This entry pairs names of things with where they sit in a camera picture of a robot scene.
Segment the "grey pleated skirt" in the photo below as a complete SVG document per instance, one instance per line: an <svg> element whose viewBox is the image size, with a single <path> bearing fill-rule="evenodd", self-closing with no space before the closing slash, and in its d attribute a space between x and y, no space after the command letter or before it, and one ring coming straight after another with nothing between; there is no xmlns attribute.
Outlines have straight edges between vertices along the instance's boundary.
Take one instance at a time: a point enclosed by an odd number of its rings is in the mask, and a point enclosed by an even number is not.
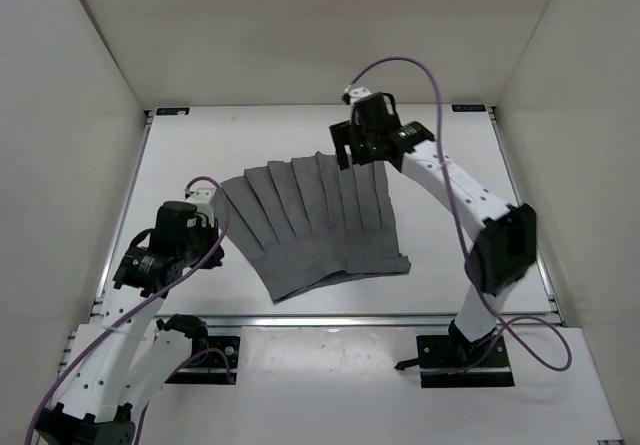
<svg viewBox="0 0 640 445"><path fill-rule="evenodd" d="M342 170L335 156L317 152L249 168L222 188L228 238L273 302L411 269L380 162Z"/></svg>

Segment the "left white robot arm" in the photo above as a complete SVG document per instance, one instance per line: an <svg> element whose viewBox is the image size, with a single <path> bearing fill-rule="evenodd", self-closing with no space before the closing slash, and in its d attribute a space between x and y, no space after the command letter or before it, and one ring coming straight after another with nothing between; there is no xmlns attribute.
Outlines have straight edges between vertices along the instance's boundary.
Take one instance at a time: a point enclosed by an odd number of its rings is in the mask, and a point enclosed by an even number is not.
<svg viewBox="0 0 640 445"><path fill-rule="evenodd" d="M156 315L169 291L195 271L220 266L229 222L214 215L203 189L167 201L155 225L140 232L114 276L96 338L67 365L46 393L25 441L48 444L136 444L149 402L163 384L210 354L205 322Z"/></svg>

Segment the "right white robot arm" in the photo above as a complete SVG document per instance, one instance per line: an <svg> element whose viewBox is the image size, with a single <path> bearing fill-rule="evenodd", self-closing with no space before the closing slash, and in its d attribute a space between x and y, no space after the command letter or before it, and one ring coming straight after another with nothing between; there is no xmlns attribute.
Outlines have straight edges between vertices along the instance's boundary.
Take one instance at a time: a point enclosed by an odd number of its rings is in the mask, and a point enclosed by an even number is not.
<svg viewBox="0 0 640 445"><path fill-rule="evenodd" d="M330 126L340 169L387 162L454 218L471 285L448 328L448 355L472 367L488 354L506 298L536 260L537 216L481 185L442 146L442 131L400 121L393 95L347 89L348 120Z"/></svg>

